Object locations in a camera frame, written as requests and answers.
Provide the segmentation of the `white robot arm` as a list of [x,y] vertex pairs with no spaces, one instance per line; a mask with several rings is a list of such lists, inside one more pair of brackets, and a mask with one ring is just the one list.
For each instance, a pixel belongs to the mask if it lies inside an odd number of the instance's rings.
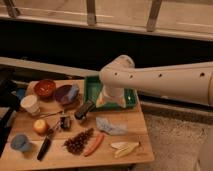
[[120,55],[101,69],[99,79],[97,107],[115,102],[125,108],[124,89],[213,107],[213,62],[139,69],[131,57]]

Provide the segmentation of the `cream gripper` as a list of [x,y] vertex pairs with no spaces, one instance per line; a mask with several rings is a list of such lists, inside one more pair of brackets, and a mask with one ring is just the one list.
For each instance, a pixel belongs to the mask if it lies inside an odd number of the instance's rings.
[[98,108],[100,108],[107,103],[116,103],[118,106],[125,108],[126,100],[124,97],[124,93],[121,93],[121,94],[115,95],[115,96],[111,96],[111,95],[107,95],[104,91],[102,91],[96,100],[96,106]]

